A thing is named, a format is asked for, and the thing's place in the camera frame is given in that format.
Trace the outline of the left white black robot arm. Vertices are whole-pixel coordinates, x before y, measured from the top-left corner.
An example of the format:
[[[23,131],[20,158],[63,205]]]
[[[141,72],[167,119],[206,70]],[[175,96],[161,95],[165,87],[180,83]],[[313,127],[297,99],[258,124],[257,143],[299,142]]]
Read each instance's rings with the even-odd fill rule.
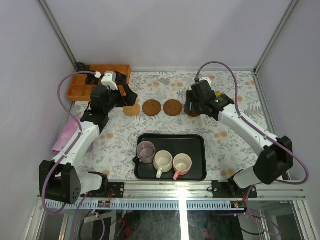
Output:
[[[127,83],[122,83],[125,95],[119,89],[96,85],[80,119],[80,129],[75,132],[63,150],[51,161],[44,160],[39,166],[39,190],[43,200],[74,204],[78,198],[93,192],[105,197],[110,190],[108,177],[104,173],[90,171],[80,177],[77,168],[93,141],[96,140],[109,121],[114,108],[133,106],[138,95]]]

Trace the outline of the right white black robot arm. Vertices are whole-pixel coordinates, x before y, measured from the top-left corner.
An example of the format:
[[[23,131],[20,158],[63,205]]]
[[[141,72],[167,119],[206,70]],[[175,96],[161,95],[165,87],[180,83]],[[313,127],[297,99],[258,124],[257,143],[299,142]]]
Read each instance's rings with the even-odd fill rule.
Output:
[[[225,94],[217,96],[207,80],[192,84],[186,92],[185,111],[206,115],[226,125],[258,156],[254,166],[239,171],[228,180],[231,196],[240,197],[251,185],[270,185],[293,167],[292,141],[286,136],[279,138],[247,119],[231,98]]]

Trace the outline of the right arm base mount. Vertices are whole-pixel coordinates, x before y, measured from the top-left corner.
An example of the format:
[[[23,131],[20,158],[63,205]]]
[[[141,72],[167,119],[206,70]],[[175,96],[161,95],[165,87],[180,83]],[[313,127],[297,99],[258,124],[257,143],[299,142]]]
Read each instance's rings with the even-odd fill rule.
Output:
[[[214,199],[257,199],[256,187],[250,188],[259,182],[254,179],[243,179],[236,174],[229,177],[226,181],[213,180],[211,182],[212,194]]]

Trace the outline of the woven rattan coaster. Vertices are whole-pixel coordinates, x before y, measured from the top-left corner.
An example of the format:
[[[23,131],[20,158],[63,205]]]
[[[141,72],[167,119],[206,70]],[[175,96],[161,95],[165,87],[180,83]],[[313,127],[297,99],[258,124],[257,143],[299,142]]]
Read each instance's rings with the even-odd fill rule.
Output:
[[[125,106],[123,107],[123,112],[126,116],[134,117],[137,116],[141,111],[141,107],[138,103],[133,106]]]

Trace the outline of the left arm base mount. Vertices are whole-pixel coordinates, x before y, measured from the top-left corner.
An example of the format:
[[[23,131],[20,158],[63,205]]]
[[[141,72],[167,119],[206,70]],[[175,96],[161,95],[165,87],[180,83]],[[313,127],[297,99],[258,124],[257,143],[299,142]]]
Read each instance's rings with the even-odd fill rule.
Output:
[[[108,176],[101,172],[89,172],[80,178],[81,195],[89,198],[123,198],[124,182],[110,182]]]

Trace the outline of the pink mug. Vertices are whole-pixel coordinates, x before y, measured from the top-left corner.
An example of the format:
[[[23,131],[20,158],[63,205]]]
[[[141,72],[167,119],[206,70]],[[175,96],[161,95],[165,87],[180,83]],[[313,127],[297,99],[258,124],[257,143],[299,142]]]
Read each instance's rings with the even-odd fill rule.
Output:
[[[192,164],[192,159],[187,154],[177,154],[173,159],[173,169],[175,171],[173,180],[177,180],[179,176],[186,175],[190,171]]]

